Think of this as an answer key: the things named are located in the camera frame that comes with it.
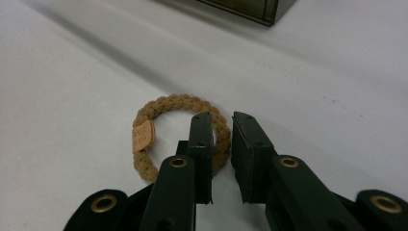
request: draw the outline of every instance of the brown bracelet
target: brown bracelet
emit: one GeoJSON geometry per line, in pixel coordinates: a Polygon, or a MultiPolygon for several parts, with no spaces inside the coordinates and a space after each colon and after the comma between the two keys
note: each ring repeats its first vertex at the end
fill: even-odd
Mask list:
{"type": "Polygon", "coordinates": [[[219,110],[207,101],[186,94],[162,96],[156,101],[150,101],[144,105],[138,111],[138,115],[133,122],[134,165],[143,180],[155,182],[158,175],[158,170],[147,156],[147,148],[155,140],[154,126],[151,120],[162,113],[180,109],[195,113],[209,112],[211,114],[217,137],[213,148],[213,175],[217,174],[227,161],[231,146],[231,130],[219,110]]]}

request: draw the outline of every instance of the brown rope loop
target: brown rope loop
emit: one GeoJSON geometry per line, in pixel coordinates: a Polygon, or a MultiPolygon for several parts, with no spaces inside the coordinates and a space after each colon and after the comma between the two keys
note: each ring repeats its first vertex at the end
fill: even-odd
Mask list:
{"type": "MultiPolygon", "coordinates": [[[[213,175],[217,174],[227,161],[231,146],[231,130],[227,126],[226,119],[219,113],[219,110],[208,101],[203,101],[198,97],[187,94],[172,94],[168,97],[159,97],[156,101],[150,101],[138,111],[133,127],[138,127],[146,120],[153,120],[160,114],[183,109],[195,113],[209,112],[212,116],[213,127],[216,131],[216,144],[213,148],[213,175]]],[[[134,166],[140,177],[148,182],[155,182],[158,170],[147,156],[147,148],[133,150],[134,166]]]]}

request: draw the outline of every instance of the braided rope ring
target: braided rope ring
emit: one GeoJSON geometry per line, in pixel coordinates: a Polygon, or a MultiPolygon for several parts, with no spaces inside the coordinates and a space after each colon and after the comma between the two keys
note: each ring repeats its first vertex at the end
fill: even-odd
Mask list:
{"type": "MultiPolygon", "coordinates": [[[[153,120],[160,114],[172,110],[186,110],[195,113],[209,112],[212,116],[213,128],[216,131],[217,141],[213,148],[213,175],[216,175],[227,161],[231,146],[231,130],[226,124],[226,119],[219,110],[209,102],[198,97],[187,94],[172,94],[168,97],[162,96],[156,101],[150,101],[138,111],[133,127],[137,127],[146,120],[153,120]]],[[[140,151],[134,150],[134,166],[140,177],[148,182],[155,182],[159,171],[147,156],[147,148],[140,151]]]]}

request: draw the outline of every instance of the leather tag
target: leather tag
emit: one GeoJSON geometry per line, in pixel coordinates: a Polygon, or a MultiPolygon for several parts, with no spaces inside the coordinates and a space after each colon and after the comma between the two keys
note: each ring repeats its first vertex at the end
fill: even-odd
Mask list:
{"type": "Polygon", "coordinates": [[[146,120],[143,124],[132,129],[133,151],[140,151],[150,146],[156,139],[156,132],[152,120],[146,120]]]}

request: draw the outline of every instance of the white table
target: white table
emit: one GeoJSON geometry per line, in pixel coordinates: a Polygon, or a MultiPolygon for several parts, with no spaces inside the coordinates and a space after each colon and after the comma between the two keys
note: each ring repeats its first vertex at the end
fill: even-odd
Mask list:
{"type": "MultiPolygon", "coordinates": [[[[172,93],[255,116],[333,192],[408,200],[408,2],[298,0],[267,28],[187,0],[0,3],[0,230],[63,230],[90,194],[146,186],[139,108],[172,93]]],[[[155,120],[158,166],[191,114],[155,120]]],[[[228,161],[196,230],[268,230],[228,161]]]]}

